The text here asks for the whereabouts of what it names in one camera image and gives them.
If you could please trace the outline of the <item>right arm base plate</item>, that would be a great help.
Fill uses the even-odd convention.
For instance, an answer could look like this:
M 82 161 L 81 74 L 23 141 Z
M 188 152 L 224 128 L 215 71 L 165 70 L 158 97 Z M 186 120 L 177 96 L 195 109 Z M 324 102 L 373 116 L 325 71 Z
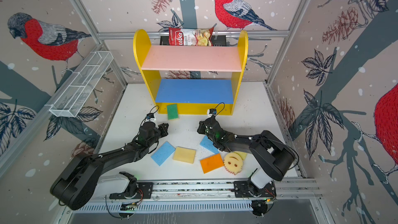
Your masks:
M 235 181 L 231 191 L 236 198 L 276 198 L 276 188 L 273 181 L 261 189 L 249 181 Z

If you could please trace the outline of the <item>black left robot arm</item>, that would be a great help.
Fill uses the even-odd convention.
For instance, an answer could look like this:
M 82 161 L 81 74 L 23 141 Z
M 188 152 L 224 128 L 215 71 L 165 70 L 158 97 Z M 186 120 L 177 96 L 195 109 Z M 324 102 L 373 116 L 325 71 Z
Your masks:
M 122 148 L 96 155 L 76 155 L 50 187 L 50 193 L 70 209 L 78 210 L 93 197 L 101 175 L 124 164 L 137 162 L 151 153 L 150 147 L 168 136 L 168 128 L 168 123 L 156 125 L 148 121 Z

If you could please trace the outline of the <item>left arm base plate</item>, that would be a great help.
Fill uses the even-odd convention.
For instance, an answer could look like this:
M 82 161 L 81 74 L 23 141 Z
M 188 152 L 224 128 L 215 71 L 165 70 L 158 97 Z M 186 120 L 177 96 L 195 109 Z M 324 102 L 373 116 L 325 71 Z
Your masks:
M 150 199 L 153 190 L 152 182 L 135 182 L 129 183 L 126 190 L 122 193 L 110 194 L 112 200 L 129 200 L 129 199 Z

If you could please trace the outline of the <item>light green sponge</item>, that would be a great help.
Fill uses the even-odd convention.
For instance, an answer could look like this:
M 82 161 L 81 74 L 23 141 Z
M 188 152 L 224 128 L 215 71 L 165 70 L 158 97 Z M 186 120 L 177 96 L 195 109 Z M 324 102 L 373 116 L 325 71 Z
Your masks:
M 171 104 L 166 107 L 168 120 L 175 120 L 179 118 L 177 104 Z

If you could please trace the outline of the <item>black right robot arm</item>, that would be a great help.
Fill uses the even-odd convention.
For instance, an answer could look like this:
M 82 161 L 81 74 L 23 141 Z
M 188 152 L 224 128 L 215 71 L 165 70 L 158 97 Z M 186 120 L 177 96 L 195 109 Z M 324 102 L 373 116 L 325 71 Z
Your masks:
M 286 173 L 298 161 L 296 152 L 282 143 L 274 134 L 264 130 L 256 135 L 237 135 L 224 130 L 216 116 L 212 115 L 199 122 L 197 133 L 205 135 L 219 151 L 244 152 L 254 156 L 261 169 L 255 169 L 247 181 L 234 183 L 238 197 L 276 197 L 276 192 L 268 188 L 272 181 L 282 181 Z

